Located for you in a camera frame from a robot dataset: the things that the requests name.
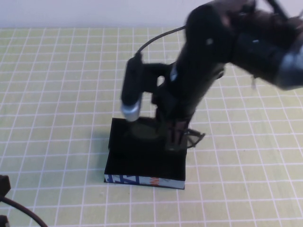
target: table surface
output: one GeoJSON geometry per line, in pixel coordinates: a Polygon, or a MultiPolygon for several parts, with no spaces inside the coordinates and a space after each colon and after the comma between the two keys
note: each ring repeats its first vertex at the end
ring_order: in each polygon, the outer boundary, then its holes
{"type": "MultiPolygon", "coordinates": [[[[0,30],[0,173],[8,197],[49,226],[303,226],[303,89],[280,91],[228,65],[191,127],[185,190],[103,183],[126,61],[169,28],[0,30]]],[[[144,51],[173,62],[183,33],[144,51]]],[[[150,96],[142,115],[152,116],[150,96]]],[[[35,226],[6,205],[12,226],[35,226]]]]}

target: yellow grid mat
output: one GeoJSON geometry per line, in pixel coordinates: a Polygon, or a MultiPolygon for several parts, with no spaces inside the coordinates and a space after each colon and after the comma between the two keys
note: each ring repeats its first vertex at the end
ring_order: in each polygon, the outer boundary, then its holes
{"type": "MultiPolygon", "coordinates": [[[[49,226],[302,227],[303,89],[228,65],[192,121],[185,190],[103,183],[126,61],[163,28],[0,30],[0,174],[49,226]]],[[[144,51],[170,63],[183,33],[144,51]]],[[[144,96],[142,115],[153,115],[144,96]]],[[[0,205],[12,226],[35,226],[0,205]]]]}

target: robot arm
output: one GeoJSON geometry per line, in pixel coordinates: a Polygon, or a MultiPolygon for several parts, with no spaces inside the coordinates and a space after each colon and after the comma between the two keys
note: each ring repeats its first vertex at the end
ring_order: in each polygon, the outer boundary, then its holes
{"type": "Polygon", "coordinates": [[[137,121],[142,93],[150,92],[155,119],[166,129],[159,133],[168,144],[181,144],[196,107],[227,63],[283,90],[302,87],[303,21],[267,1],[273,12],[258,10],[255,0],[213,0],[194,9],[179,29],[185,30],[186,42],[171,65],[143,63],[143,46],[127,63],[121,96],[125,118],[137,121]],[[165,81],[157,86],[159,76],[165,81]]]}

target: cutting mat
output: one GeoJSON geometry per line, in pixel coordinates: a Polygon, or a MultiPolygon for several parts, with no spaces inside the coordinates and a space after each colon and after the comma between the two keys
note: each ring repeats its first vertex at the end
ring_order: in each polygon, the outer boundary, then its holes
{"type": "MultiPolygon", "coordinates": [[[[0,173],[9,198],[49,226],[303,226],[303,89],[280,91],[228,65],[191,127],[185,190],[103,183],[126,61],[170,28],[0,31],[0,173]]],[[[173,62],[183,33],[144,51],[173,62]]],[[[142,115],[153,115],[144,96],[142,115]]],[[[0,205],[12,226],[35,226],[0,205]]]]}

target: black cable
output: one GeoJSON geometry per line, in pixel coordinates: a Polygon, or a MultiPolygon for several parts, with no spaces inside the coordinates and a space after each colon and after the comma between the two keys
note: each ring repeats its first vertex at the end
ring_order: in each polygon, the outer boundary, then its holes
{"type": "Polygon", "coordinates": [[[10,205],[16,209],[18,209],[19,211],[25,213],[26,215],[28,215],[30,218],[32,218],[39,226],[41,227],[48,227],[42,220],[41,218],[39,218],[36,214],[34,214],[33,212],[31,212],[29,209],[27,209],[26,207],[20,205],[19,203],[10,200],[6,197],[1,196],[0,197],[0,202],[4,202],[7,205],[10,205]]]}
{"type": "Polygon", "coordinates": [[[172,33],[175,33],[175,32],[178,32],[178,31],[181,31],[185,28],[185,26],[182,26],[182,27],[179,27],[179,28],[176,28],[176,29],[173,29],[171,31],[168,31],[168,32],[165,32],[161,35],[158,35],[154,38],[152,38],[151,40],[149,40],[147,43],[145,43],[142,47],[140,47],[140,49],[137,51],[137,53],[140,53],[145,47],[147,47],[149,44],[151,44],[152,42],[156,41],[157,39],[160,39],[166,35],[170,35],[172,33]]]}
{"type": "Polygon", "coordinates": [[[288,20],[286,12],[281,8],[276,0],[267,0],[267,2],[272,6],[274,12],[277,13],[284,21],[288,20]]]}

